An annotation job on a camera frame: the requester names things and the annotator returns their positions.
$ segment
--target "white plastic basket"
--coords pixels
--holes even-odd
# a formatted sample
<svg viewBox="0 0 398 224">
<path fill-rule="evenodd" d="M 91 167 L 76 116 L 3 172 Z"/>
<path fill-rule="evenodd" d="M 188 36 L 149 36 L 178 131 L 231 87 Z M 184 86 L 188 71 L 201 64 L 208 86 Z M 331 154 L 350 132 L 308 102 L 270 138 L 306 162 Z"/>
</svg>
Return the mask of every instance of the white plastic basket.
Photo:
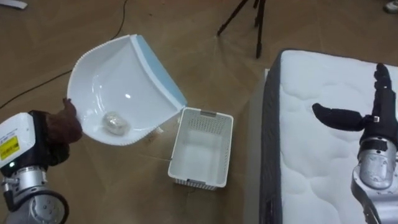
<svg viewBox="0 0 398 224">
<path fill-rule="evenodd" d="M 185 108 L 175 140 L 169 176 L 178 184 L 215 190 L 225 187 L 233 117 Z"/>
</svg>

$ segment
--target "black cable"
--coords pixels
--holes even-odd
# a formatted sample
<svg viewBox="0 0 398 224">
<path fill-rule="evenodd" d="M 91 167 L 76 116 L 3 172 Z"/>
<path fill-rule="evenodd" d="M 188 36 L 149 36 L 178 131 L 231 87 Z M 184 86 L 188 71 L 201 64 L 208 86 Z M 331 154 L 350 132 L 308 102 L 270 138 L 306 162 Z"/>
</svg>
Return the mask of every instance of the black cable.
<svg viewBox="0 0 398 224">
<path fill-rule="evenodd" d="M 124 3 L 123 3 L 123 17 L 122 17 L 122 22 L 120 23 L 119 29 L 118 29 L 117 33 L 112 38 L 110 38 L 110 40 L 115 39 L 120 34 L 120 32 L 122 31 L 122 28 L 123 28 L 123 25 L 124 25 L 124 19 L 126 18 L 126 4 L 127 4 L 127 2 L 128 2 L 128 0 L 124 0 Z M 7 106 L 9 103 L 11 103 L 16 98 L 18 98 L 18 97 L 20 97 L 22 95 L 25 95 L 26 93 L 28 93 L 28 92 L 30 92 L 32 90 L 35 90 L 35 89 L 37 89 L 37 88 L 39 88 L 39 87 L 41 87 L 41 86 L 43 86 L 43 85 L 45 85 L 45 84 L 47 84 L 49 82 L 52 82 L 52 81 L 56 80 L 57 78 L 60 78 L 60 77 L 62 77 L 64 75 L 66 75 L 66 74 L 69 74 L 71 71 L 72 71 L 72 69 L 70 69 L 70 70 L 68 70 L 66 72 L 63 72 L 63 73 L 57 75 L 56 77 L 53 77 L 53 78 L 51 78 L 51 79 L 49 79 L 49 80 L 47 80 L 47 81 L 45 81 L 45 82 L 43 82 L 41 84 L 33 86 L 32 88 L 30 88 L 30 89 L 28 89 L 26 91 L 23 91 L 22 93 L 12 97 L 10 100 L 6 101 L 5 103 L 3 103 L 0 106 L 0 110 L 3 109 L 5 106 Z"/>
</svg>

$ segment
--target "wooden floor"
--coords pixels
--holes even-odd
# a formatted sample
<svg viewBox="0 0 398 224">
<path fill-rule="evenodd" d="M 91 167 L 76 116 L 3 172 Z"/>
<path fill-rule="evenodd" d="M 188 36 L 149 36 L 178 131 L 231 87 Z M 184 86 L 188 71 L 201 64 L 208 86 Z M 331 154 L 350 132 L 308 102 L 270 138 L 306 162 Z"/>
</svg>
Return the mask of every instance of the wooden floor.
<svg viewBox="0 0 398 224">
<path fill-rule="evenodd" d="M 0 104 L 72 68 L 112 37 L 123 0 L 26 0 L 25 11 L 0 7 Z M 71 206 L 73 224 L 242 223 L 247 102 L 265 68 L 286 47 L 398 65 L 398 16 L 383 0 L 267 0 L 264 49 L 254 58 L 255 10 L 249 2 L 215 33 L 238 0 L 129 0 L 121 35 L 142 34 L 189 106 L 236 119 L 227 187 L 216 192 L 174 185 L 167 175 L 177 123 L 129 147 L 84 137 L 64 164 L 49 170 L 50 186 Z M 56 112 L 68 75 L 13 101 L 0 120 L 20 111 Z M 6 207 L 0 200 L 0 221 Z"/>
</svg>

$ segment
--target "brown glove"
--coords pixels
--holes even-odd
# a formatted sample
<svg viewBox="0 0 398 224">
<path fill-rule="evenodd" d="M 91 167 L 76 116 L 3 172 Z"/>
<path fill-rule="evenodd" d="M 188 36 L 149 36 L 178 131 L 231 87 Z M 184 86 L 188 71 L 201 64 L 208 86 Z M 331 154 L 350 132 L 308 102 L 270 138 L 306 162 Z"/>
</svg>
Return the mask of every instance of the brown glove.
<svg viewBox="0 0 398 224">
<path fill-rule="evenodd" d="M 71 99 L 63 99 L 63 110 L 46 116 L 48 142 L 52 144 L 70 144 L 82 137 L 81 124 L 76 118 L 76 108 Z"/>
</svg>

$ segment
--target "basket handle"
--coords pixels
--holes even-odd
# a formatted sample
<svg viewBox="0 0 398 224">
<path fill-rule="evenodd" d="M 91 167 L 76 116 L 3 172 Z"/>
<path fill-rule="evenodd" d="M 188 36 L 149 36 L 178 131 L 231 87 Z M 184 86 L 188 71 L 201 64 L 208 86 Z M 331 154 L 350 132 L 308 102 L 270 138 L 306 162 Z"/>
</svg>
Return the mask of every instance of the basket handle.
<svg viewBox="0 0 398 224">
<path fill-rule="evenodd" d="M 199 180 L 187 179 L 187 182 L 189 182 L 189 183 L 194 183 L 194 184 L 204 184 L 204 185 L 206 185 L 206 182 L 204 182 L 204 181 L 199 181 Z"/>
<path fill-rule="evenodd" d="M 200 110 L 200 115 L 210 116 L 210 117 L 214 118 L 217 115 L 217 113 L 216 112 L 212 112 L 212 111 Z"/>
</svg>

